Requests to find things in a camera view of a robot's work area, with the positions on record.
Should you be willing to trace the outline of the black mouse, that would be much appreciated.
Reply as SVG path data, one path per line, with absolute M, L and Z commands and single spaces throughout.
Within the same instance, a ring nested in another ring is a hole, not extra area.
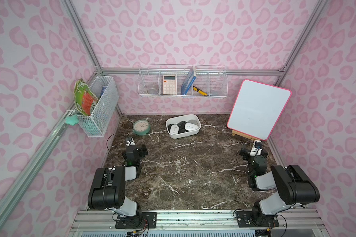
M 177 124 L 180 128 L 179 134 L 187 132 L 187 130 L 185 129 L 186 124 L 186 121 L 181 121 Z

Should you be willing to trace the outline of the yellow utility knife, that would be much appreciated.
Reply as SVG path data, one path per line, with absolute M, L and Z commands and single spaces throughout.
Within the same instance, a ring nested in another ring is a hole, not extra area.
M 195 86 L 193 86 L 193 90 L 198 92 L 202 96 L 207 96 L 208 95 L 206 92 L 204 92 L 203 90 L 201 90 L 201 89 L 199 89 L 199 88 L 197 88 Z

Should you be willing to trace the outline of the clear tape roll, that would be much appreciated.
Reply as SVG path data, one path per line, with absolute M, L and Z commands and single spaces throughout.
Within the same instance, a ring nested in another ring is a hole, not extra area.
M 147 89 L 147 94 L 149 94 L 149 95 L 158 95 L 158 94 L 159 94 L 159 87 L 158 87 L 158 85 L 151 85 L 151 86 Z

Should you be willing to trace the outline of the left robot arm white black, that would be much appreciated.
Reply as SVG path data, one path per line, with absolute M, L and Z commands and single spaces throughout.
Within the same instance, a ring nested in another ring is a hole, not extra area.
M 124 165 L 96 170 L 88 206 L 95 210 L 112 210 L 120 217 L 139 219 L 139 204 L 126 197 L 126 182 L 140 177 L 141 159 L 148 155 L 148 150 L 145 145 L 129 145 L 122 155 Z

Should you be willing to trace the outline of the white plastic storage box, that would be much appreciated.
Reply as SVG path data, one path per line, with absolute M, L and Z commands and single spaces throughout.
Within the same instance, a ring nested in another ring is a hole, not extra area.
M 168 134 L 173 139 L 196 135 L 201 129 L 199 118 L 194 114 L 169 118 L 166 121 Z

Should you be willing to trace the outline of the pink calculator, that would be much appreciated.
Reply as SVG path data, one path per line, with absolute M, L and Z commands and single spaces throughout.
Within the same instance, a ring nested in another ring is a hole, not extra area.
M 177 77 L 175 75 L 163 75 L 162 92 L 164 95 L 177 94 Z

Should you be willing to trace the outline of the white mesh side basket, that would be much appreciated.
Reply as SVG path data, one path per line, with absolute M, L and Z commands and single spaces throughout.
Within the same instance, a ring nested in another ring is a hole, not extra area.
M 119 94 L 115 80 L 110 76 L 96 76 L 92 84 L 88 86 L 92 93 L 99 99 L 94 111 L 90 116 L 84 116 L 79 113 L 75 107 L 71 115 L 78 116 L 78 125 L 88 137 L 100 138 L 103 137 L 107 131 L 119 100 Z M 107 89 L 104 95 L 100 97 L 103 86 L 107 86 Z

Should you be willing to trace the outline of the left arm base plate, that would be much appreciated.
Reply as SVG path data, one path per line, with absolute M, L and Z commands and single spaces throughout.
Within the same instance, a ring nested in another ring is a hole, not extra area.
M 157 212 L 141 212 L 134 217 L 121 217 L 116 219 L 116 229 L 137 229 L 144 228 L 155 229 L 157 221 Z

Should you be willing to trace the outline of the blue can in basket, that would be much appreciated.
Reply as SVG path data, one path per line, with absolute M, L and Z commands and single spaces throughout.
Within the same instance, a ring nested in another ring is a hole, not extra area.
M 107 89 L 107 86 L 103 86 L 101 89 L 100 97 L 102 97 Z

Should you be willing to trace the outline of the wooden easel stand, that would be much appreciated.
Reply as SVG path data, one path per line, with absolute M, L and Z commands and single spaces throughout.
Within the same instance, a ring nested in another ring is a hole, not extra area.
M 242 133 L 242 132 L 239 132 L 239 131 L 236 131 L 236 130 L 232 130 L 232 136 L 241 136 L 245 139 L 248 139 L 248 143 L 249 144 L 253 144 L 255 141 L 258 141 L 258 142 L 261 142 L 260 139 L 256 138 L 256 137 L 253 137 L 253 136 L 250 136 L 250 135 L 247 135 L 245 133 Z

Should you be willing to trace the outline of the green wall hook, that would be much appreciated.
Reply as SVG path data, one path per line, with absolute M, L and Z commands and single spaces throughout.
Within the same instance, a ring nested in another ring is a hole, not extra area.
M 70 126 L 75 126 L 76 124 L 79 123 L 78 116 L 71 115 L 71 116 L 66 117 L 65 123 Z

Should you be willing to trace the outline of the blue book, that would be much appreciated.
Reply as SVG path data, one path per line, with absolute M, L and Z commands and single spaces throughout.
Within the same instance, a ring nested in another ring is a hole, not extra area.
M 181 95 L 185 96 L 190 91 L 193 86 L 194 81 L 197 78 L 196 67 L 192 66 L 189 70 L 188 75 L 186 76 L 182 86 L 181 86 Z

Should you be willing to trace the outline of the green red snack bag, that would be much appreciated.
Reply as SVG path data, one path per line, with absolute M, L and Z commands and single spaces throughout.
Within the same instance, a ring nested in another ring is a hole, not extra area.
M 79 79 L 75 83 L 74 104 L 79 113 L 84 116 L 90 116 L 94 111 L 99 99 L 92 93 L 89 86 L 83 79 Z

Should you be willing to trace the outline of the white mouse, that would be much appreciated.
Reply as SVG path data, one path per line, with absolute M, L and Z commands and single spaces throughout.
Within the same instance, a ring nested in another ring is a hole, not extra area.
M 187 122 L 185 124 L 185 130 L 186 131 L 195 131 L 195 130 L 198 130 L 198 129 L 199 129 L 199 126 L 194 124 L 194 123 Z
M 180 128 L 178 125 L 176 124 L 172 124 L 172 126 L 170 127 L 170 133 L 175 135 L 175 134 L 179 134 Z

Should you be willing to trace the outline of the green round clock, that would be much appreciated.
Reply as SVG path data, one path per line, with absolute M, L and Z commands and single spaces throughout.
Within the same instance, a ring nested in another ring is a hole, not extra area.
M 133 124 L 133 133 L 136 135 L 146 135 L 150 132 L 151 125 L 149 121 L 141 119 Z

